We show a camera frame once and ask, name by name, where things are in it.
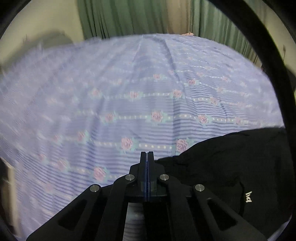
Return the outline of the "folded white garment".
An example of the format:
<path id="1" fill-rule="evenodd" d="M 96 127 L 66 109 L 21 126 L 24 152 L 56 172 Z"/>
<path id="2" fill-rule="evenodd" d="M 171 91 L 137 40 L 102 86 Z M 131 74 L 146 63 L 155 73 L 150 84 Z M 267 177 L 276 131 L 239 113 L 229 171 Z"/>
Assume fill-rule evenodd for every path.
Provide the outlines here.
<path id="1" fill-rule="evenodd" d="M 1 206 L 4 211 L 4 219 L 12 233 L 19 236 L 21 231 L 17 205 L 15 168 L 3 158 L 1 158 Z"/>

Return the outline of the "left green curtain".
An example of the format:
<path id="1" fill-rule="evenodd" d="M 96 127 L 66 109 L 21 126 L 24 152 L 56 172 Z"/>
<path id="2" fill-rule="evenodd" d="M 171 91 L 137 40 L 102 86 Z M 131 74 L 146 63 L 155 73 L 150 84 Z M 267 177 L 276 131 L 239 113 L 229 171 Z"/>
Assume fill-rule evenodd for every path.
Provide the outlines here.
<path id="1" fill-rule="evenodd" d="M 78 1 L 84 39 L 169 32 L 166 1 Z"/>

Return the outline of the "grey bed headboard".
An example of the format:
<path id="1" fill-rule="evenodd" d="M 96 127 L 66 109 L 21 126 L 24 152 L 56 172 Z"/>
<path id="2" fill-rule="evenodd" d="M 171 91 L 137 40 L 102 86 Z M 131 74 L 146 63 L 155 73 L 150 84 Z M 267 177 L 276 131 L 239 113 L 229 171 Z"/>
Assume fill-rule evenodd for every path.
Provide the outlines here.
<path id="1" fill-rule="evenodd" d="M 24 54 L 33 49 L 43 50 L 68 44 L 73 44 L 73 41 L 64 32 L 59 31 L 47 32 L 35 39 L 25 40 L 20 47 L 9 54 L 8 59 L 1 63 L 1 72 L 8 70 Z"/>

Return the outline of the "green curtain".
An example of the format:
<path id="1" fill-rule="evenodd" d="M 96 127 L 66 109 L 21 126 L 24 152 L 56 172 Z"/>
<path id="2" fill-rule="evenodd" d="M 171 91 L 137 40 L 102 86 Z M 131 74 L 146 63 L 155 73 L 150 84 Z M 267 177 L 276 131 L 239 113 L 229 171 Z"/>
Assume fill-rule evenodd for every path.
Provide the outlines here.
<path id="1" fill-rule="evenodd" d="M 191 1 L 191 32 L 226 45 L 254 62 L 257 54 L 236 25 L 210 1 Z"/>
<path id="2" fill-rule="evenodd" d="M 78 1 L 84 39 L 169 32 L 166 1 Z"/>

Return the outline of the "beige sheer curtain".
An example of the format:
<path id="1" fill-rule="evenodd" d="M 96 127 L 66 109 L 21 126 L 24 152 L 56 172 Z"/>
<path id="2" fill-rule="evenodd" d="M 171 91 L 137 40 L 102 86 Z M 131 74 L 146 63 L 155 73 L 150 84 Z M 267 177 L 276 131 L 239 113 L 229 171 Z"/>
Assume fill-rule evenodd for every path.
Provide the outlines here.
<path id="1" fill-rule="evenodd" d="M 192 1 L 166 1 L 169 34 L 187 34 L 192 32 Z"/>

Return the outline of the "black pants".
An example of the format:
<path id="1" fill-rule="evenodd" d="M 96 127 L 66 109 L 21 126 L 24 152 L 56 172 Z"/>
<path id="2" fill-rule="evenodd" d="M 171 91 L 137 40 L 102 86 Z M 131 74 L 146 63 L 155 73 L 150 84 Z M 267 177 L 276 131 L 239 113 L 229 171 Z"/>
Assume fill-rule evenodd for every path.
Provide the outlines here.
<path id="1" fill-rule="evenodd" d="M 295 179 L 284 128 L 210 138 L 158 163 L 185 185 L 204 185 L 265 237 L 292 215 Z"/>

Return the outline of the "right green curtain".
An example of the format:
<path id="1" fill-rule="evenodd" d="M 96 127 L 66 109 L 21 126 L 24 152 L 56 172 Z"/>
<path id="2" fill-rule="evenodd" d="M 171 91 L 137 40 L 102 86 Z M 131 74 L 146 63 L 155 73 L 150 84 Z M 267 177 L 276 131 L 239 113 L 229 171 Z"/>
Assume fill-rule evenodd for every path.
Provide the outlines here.
<path id="1" fill-rule="evenodd" d="M 210 1 L 191 1 L 191 32 L 226 45 L 254 62 L 257 54 L 236 25 Z"/>

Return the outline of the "purple floral bed sheet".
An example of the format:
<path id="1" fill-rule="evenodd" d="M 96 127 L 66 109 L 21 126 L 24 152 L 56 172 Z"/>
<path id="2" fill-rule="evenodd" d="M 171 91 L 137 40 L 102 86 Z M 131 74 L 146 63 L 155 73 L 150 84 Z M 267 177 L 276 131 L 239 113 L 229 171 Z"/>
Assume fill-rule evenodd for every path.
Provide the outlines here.
<path id="1" fill-rule="evenodd" d="M 19 240 L 89 185 L 227 133 L 283 126 L 269 78 L 217 42 L 182 35 L 36 47 L 1 75 L 1 157 Z"/>

